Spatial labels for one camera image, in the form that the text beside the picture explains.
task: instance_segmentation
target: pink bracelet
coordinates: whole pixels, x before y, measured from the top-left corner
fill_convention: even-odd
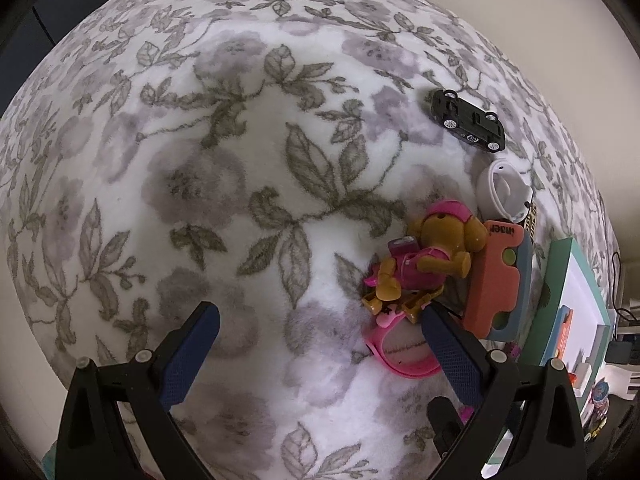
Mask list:
[[[406,317],[406,314],[404,312],[400,312],[399,314],[389,314],[386,317],[383,316],[380,320],[378,319],[379,317],[380,314],[376,317],[376,324],[363,334],[364,342],[378,361],[396,375],[407,379],[431,377],[440,371],[440,364],[433,353],[430,353],[421,361],[407,364],[393,363],[389,361],[385,355],[382,343],[385,340],[386,335]]]

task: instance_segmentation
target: white plastic object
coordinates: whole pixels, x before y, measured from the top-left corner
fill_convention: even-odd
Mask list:
[[[476,185],[478,207],[485,220],[522,222],[529,212],[533,190],[504,158],[494,160]]]
[[[589,363],[580,363],[575,367],[575,384],[574,394],[579,399],[584,395],[584,390],[587,387],[589,378],[591,377],[591,365]]]

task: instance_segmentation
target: open box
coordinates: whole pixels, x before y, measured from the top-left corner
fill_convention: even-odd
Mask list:
[[[570,372],[579,362],[591,364],[584,393],[576,398],[582,411],[604,360],[612,327],[593,271],[574,238],[551,243],[538,310],[522,348],[520,364],[544,365],[553,357],[559,331],[558,311],[563,306],[574,312],[562,361]],[[500,463],[510,442],[511,435],[507,433],[488,463]]]

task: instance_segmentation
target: green circle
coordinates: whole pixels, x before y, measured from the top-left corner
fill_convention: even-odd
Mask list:
[[[516,251],[511,248],[507,248],[502,251],[502,260],[508,265],[512,266],[516,262]]]

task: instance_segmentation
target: orange box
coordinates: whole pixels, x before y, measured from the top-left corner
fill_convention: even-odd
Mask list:
[[[462,317],[464,329],[478,339],[489,335],[496,314],[511,312],[516,307],[520,272],[514,262],[516,250],[524,238],[521,225],[489,220],[484,226],[489,237],[484,249],[474,255],[471,263],[469,292]]]

